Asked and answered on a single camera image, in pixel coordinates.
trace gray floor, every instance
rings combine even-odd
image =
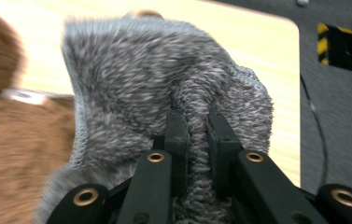
[[[300,30],[301,73],[316,108],[328,146],[326,183],[352,188],[352,72],[317,61],[317,23],[352,29],[352,0],[221,0],[289,18]],[[301,85],[302,187],[317,192],[323,173],[322,141]]]

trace gray cloth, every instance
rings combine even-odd
[[[180,21],[125,17],[70,21],[63,56],[76,102],[70,163],[45,188],[35,223],[84,183],[112,189],[131,177],[152,137],[164,135],[166,113],[181,109],[190,133],[189,185],[175,199],[175,223],[230,223],[229,200],[210,179],[204,120],[223,113],[245,149],[268,152],[272,103],[251,69],[238,66],[208,34]]]

